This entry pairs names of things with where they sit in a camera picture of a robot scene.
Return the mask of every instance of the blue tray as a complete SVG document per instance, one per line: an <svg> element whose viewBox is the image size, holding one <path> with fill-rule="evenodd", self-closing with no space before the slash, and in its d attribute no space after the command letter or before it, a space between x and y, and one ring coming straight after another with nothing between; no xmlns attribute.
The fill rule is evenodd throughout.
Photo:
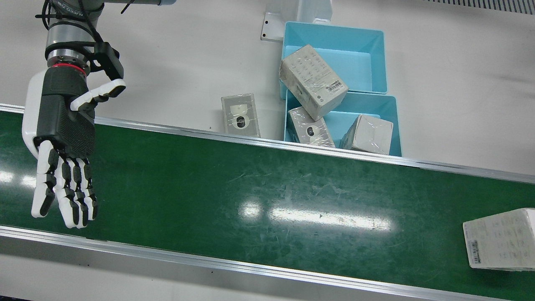
<svg viewBox="0 0 535 301"><path fill-rule="evenodd" d="M385 39L382 31L286 22L282 58L310 44L352 92L386 94ZM280 97L286 97L280 82Z"/></svg>
<svg viewBox="0 0 535 301"><path fill-rule="evenodd" d="M300 106L301 104L292 92L288 91L286 96L286 111ZM349 127L351 127L360 114L371 115L394 124L390 155L401 157L398 108L396 106L396 98L389 95L348 92L342 103L323 117L336 147L340 147L340 140L343 135L349 130ZM294 142L288 132L287 119L288 114L285 117L286 129L284 131L284 141Z"/></svg>

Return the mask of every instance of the barcode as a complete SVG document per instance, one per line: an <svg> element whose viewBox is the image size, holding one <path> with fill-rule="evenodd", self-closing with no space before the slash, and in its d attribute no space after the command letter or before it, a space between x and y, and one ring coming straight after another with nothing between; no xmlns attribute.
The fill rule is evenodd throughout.
<svg viewBox="0 0 535 301"><path fill-rule="evenodd" d="M481 257L479 257L479 246L477 245L477 240L472 240L470 242L470 254L472 255L473 264L481 263Z"/></svg>
<svg viewBox="0 0 535 301"><path fill-rule="evenodd" d="M335 89L338 89L342 86L342 83L337 80L334 83L330 84L329 86L325 87L329 92L333 92Z"/></svg>

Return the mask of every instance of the green conveyor belt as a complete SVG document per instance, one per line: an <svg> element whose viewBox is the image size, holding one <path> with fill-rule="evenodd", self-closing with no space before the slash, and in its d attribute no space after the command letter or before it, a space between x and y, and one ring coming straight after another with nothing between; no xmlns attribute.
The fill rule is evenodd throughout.
<svg viewBox="0 0 535 301"><path fill-rule="evenodd" d="M98 125L91 162L99 216L66 229L57 204L44 219L30 215L36 160L21 121L0 112L2 225L534 298L533 272L469 267L462 222L534 207L535 185Z"/></svg>

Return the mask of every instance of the metal grill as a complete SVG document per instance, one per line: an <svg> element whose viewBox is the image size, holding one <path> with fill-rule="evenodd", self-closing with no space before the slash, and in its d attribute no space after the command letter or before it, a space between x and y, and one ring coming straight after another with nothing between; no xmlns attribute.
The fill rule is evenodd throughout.
<svg viewBox="0 0 535 301"><path fill-rule="evenodd" d="M535 12L535 0L427 0L462 6L478 7L499 11L533 14Z"/></svg>

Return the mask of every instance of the plastic wrap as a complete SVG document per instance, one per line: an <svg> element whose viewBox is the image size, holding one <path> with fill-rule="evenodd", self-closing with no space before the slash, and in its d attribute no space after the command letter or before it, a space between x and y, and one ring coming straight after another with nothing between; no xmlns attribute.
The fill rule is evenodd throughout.
<svg viewBox="0 0 535 301"><path fill-rule="evenodd" d="M284 58L279 77L315 121L336 108L348 91L311 45Z"/></svg>
<svg viewBox="0 0 535 301"><path fill-rule="evenodd" d="M521 208L464 222L470 267L535 270L534 228L534 208Z"/></svg>
<svg viewBox="0 0 535 301"><path fill-rule="evenodd" d="M288 131L295 142L335 147L323 118L314 121L303 107L288 111Z"/></svg>
<svg viewBox="0 0 535 301"><path fill-rule="evenodd" d="M260 138L253 94L221 97L225 133Z"/></svg>
<svg viewBox="0 0 535 301"><path fill-rule="evenodd" d="M388 155L394 124L368 115L359 115L340 142L340 148Z"/></svg>

